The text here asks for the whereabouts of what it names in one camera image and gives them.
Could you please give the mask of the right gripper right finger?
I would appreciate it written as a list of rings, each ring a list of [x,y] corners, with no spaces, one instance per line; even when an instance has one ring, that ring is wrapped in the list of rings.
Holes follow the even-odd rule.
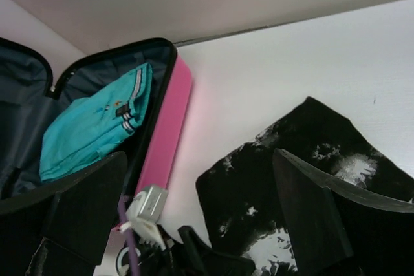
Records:
[[[300,275],[413,274],[413,204],[352,185],[284,149],[272,163]]]

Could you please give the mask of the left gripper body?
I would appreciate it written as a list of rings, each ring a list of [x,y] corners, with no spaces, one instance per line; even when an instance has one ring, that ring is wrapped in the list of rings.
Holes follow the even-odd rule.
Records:
[[[151,248],[139,259],[141,275],[252,275],[251,259],[221,253],[209,247],[191,226],[178,230],[182,243],[162,251]]]

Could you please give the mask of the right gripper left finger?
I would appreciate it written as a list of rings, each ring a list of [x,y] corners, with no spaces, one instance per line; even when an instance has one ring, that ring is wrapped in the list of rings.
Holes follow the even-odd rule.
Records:
[[[113,153],[71,175],[58,191],[26,275],[92,275],[116,218],[127,157]]]

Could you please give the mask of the black white tie-dye shirt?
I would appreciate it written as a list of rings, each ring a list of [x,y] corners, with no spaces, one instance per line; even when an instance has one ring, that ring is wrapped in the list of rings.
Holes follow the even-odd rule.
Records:
[[[212,247],[260,275],[412,275],[413,179],[307,98],[196,182]]]

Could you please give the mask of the teal shorts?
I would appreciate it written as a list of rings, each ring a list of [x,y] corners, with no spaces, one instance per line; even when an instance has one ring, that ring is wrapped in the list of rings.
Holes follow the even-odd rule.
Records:
[[[114,151],[144,122],[153,68],[144,63],[96,94],[74,100],[45,131],[39,163],[43,183],[75,173]]]

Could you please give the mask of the pink hard-shell suitcase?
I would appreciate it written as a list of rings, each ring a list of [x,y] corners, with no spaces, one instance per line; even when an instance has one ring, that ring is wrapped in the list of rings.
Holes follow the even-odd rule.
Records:
[[[1,40],[1,238],[110,232],[116,208],[167,182],[191,89],[175,45],[99,52],[55,80],[35,50]]]

